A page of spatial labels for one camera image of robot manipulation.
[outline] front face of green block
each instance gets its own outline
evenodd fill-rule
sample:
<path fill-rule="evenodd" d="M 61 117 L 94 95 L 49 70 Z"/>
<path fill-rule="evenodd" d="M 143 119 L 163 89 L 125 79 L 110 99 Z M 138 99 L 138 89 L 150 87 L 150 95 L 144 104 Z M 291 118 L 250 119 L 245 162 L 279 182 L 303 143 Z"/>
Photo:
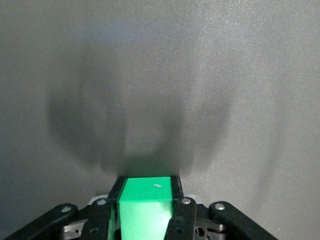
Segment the front face of green block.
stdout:
<path fill-rule="evenodd" d="M 173 215 L 170 177 L 129 178 L 119 214 L 123 240 L 163 240 Z"/>

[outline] green block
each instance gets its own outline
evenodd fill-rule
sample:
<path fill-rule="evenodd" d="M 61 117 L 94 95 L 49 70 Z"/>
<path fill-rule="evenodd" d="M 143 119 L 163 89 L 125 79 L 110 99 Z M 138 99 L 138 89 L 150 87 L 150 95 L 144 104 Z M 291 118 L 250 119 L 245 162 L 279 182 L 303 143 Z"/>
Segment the green block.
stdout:
<path fill-rule="evenodd" d="M 122 240 L 164 240 L 174 211 L 170 177 L 128 178 L 118 203 Z"/>

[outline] screw head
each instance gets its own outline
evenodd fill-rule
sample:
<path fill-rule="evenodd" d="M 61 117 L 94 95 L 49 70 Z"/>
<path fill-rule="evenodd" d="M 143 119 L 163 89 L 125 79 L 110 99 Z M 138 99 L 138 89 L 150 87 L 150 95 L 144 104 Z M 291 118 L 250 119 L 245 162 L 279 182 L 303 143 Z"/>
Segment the screw head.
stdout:
<path fill-rule="evenodd" d="M 214 205 L 215 209 L 217 210 L 225 210 L 225 205 L 223 205 L 223 203 L 217 203 L 216 205 Z"/>
<path fill-rule="evenodd" d="M 98 205 L 105 205 L 107 203 L 107 201 L 105 199 L 100 199 L 97 204 Z"/>
<path fill-rule="evenodd" d="M 62 210 L 61 210 L 61 213 L 67 213 L 71 210 L 71 207 L 70 206 L 65 206 Z"/>
<path fill-rule="evenodd" d="M 191 200 L 189 199 L 189 198 L 183 198 L 182 200 L 181 200 L 181 202 L 183 203 L 183 204 L 190 204 L 191 203 Z"/>

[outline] black plastic part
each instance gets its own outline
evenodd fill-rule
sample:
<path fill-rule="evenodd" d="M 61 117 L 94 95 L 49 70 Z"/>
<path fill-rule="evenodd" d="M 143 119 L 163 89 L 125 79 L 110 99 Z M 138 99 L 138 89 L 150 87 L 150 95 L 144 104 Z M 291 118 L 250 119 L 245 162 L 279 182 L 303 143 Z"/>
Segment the black plastic part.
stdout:
<path fill-rule="evenodd" d="M 222 204 L 223 210 L 216 209 L 216 204 Z M 269 232 L 264 230 L 256 222 L 243 214 L 240 210 L 235 208 L 228 202 L 217 201 L 212 203 L 209 207 L 210 217 L 215 216 L 226 225 L 228 229 L 239 240 L 277 240 Z"/>
<path fill-rule="evenodd" d="M 182 199 L 189 199 L 183 204 Z M 164 240 L 193 240 L 195 234 L 197 204 L 192 198 L 179 198 L 176 201 L 173 216 L 168 223 Z"/>
<path fill-rule="evenodd" d="M 109 230 L 110 224 L 117 224 L 118 216 L 118 196 L 121 194 L 123 186 L 127 180 L 126 176 L 119 176 L 114 183 L 107 198 L 100 198 L 94 201 L 90 207 L 88 221 L 84 224 L 80 240 L 107 240 L 114 232 Z"/>
<path fill-rule="evenodd" d="M 178 199 L 184 197 L 184 191 L 182 189 L 180 176 L 174 175 L 171 176 L 171 189 L 172 189 L 172 198 L 176 203 Z"/>
<path fill-rule="evenodd" d="M 66 225 L 77 214 L 78 208 L 73 204 L 61 204 L 46 212 L 36 220 L 24 226 L 5 240 L 40 240 Z"/>

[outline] green cube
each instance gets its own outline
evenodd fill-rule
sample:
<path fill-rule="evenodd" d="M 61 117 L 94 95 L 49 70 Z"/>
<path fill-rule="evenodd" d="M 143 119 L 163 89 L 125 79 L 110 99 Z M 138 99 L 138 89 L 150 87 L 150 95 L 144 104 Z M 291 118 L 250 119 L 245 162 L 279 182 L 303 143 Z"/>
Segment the green cube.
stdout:
<path fill-rule="evenodd" d="M 122 240 L 164 240 L 174 211 L 171 178 L 128 178 L 118 206 Z"/>

